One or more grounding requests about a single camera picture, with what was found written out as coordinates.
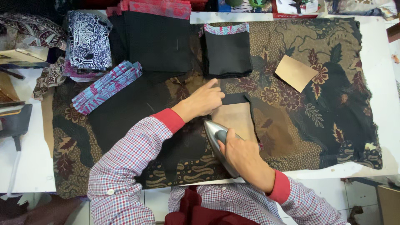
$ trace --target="steam iron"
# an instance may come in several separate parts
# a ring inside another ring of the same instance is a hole
[[[232,178],[240,177],[240,174],[227,162],[225,156],[220,151],[220,146],[217,140],[222,141],[222,143],[226,143],[226,134],[228,128],[213,122],[211,120],[204,120],[204,132],[206,133],[208,144],[211,147],[212,152],[214,155],[219,159],[228,173],[232,176]]]

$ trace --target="shirt button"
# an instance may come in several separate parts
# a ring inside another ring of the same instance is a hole
[[[115,193],[114,189],[110,189],[110,190],[107,191],[108,195],[113,195],[114,193]]]

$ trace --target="brown paper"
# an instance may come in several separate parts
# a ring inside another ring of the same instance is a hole
[[[10,77],[4,72],[0,72],[0,102],[12,102],[19,100],[20,99],[18,98],[17,92],[15,92]]]
[[[244,140],[251,140],[257,143],[248,102],[223,105],[214,110],[211,117],[212,121],[235,129],[236,134]]]
[[[48,92],[43,95],[42,116],[43,116],[43,133],[50,156],[53,158],[54,138],[53,138],[53,94],[54,88],[49,88]]]
[[[284,55],[275,73],[298,92],[302,92],[308,82],[318,74],[318,71]]]

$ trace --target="maroon cloth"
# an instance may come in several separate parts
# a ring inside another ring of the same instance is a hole
[[[235,225],[258,224],[238,214],[201,207],[201,196],[197,193],[197,185],[189,186],[180,200],[179,212],[168,213],[165,225]]]

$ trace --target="checkered shirt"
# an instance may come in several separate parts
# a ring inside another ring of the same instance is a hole
[[[92,201],[90,210],[94,224],[155,223],[151,209],[140,202],[142,185],[136,183],[134,177],[139,176],[148,163],[157,157],[162,142],[182,127],[182,119],[171,118],[177,116],[171,111],[166,109],[142,119],[92,168],[88,196]],[[276,201],[298,224],[346,224],[340,213],[313,190],[291,178],[288,181],[288,197]],[[275,187],[279,186],[277,182],[279,181],[275,181]],[[168,201],[170,212],[179,211],[180,200],[186,188],[187,186],[171,188]],[[275,201],[271,199],[272,194],[267,197],[252,185],[200,185],[197,192],[202,197],[203,207],[230,211],[259,224],[284,224]]]

